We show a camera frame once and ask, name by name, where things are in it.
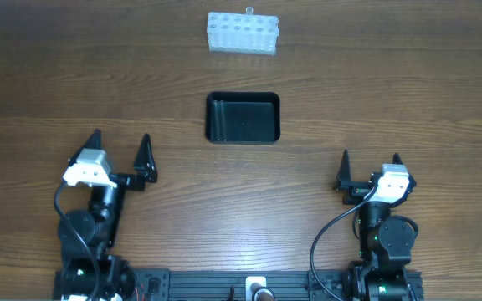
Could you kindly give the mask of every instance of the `wooden table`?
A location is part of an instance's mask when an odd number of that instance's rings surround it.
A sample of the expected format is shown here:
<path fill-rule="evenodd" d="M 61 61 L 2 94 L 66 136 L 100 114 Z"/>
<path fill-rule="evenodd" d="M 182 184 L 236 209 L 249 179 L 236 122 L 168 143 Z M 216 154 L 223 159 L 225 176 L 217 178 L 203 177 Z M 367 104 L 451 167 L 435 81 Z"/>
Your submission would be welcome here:
<path fill-rule="evenodd" d="M 277 55 L 209 53 L 208 12 L 249 5 L 279 16 Z M 206 141 L 214 90 L 276 92 L 280 140 Z M 398 152 L 427 298 L 482 299 L 482 2 L 0 0 L 0 298 L 51 296 L 52 197 L 95 128 L 122 172 L 152 136 L 160 180 L 126 195 L 112 250 L 135 267 L 307 270 L 347 209 L 331 189 L 343 150 L 364 181 Z M 319 268 L 358 257 L 350 221 Z"/>

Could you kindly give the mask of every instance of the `translucent plastic container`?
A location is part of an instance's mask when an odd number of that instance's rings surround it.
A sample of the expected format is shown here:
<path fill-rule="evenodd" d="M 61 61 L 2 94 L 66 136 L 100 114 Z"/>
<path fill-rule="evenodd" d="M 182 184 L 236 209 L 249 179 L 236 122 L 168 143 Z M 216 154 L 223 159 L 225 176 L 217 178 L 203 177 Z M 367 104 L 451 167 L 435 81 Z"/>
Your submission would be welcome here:
<path fill-rule="evenodd" d="M 246 14 L 215 13 L 208 15 L 209 51 L 242 54 L 276 54 L 279 35 L 278 17 Z"/>

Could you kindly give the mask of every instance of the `wooden tabletop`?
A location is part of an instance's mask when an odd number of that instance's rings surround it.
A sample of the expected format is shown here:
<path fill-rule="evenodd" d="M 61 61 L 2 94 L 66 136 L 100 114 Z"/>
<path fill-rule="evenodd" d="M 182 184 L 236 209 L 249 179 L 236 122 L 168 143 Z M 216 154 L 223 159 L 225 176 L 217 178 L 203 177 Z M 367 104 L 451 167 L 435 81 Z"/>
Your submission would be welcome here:
<path fill-rule="evenodd" d="M 209 53 L 208 12 L 247 6 L 279 16 L 277 55 Z M 209 143 L 214 90 L 277 93 L 279 141 Z M 118 172 L 151 135 L 159 182 L 126 194 L 112 250 L 135 267 L 308 270 L 349 208 L 343 150 L 362 181 L 398 152 L 427 299 L 482 299 L 482 2 L 0 0 L 0 298 L 50 298 L 52 197 L 95 128 Z M 348 217 L 316 265 L 358 250 Z"/>

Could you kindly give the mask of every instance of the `black tray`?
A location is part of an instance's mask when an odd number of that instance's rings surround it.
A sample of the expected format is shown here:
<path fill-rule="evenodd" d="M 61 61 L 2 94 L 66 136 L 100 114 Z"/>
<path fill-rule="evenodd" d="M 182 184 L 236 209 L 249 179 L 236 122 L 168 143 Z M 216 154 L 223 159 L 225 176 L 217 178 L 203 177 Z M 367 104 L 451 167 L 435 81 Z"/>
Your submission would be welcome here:
<path fill-rule="evenodd" d="M 280 98 L 273 92 L 212 92 L 206 137 L 219 144 L 273 144 L 280 138 Z"/>

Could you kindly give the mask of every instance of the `wood grain surface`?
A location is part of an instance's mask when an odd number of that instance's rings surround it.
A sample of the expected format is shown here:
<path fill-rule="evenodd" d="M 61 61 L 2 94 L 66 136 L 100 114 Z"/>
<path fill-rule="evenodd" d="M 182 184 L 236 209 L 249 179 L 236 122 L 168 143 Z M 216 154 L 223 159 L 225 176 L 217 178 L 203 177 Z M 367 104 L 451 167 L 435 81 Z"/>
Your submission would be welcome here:
<path fill-rule="evenodd" d="M 209 53 L 208 12 L 249 5 L 279 16 L 277 55 Z M 277 93 L 280 140 L 207 142 L 214 90 Z M 51 296 L 52 197 L 94 128 L 122 172 L 152 137 L 159 182 L 126 194 L 112 250 L 135 267 L 307 270 L 347 209 L 343 150 L 359 180 L 398 152 L 427 299 L 482 300 L 482 1 L 0 0 L 0 298 Z M 316 264 L 357 255 L 348 217 Z"/>

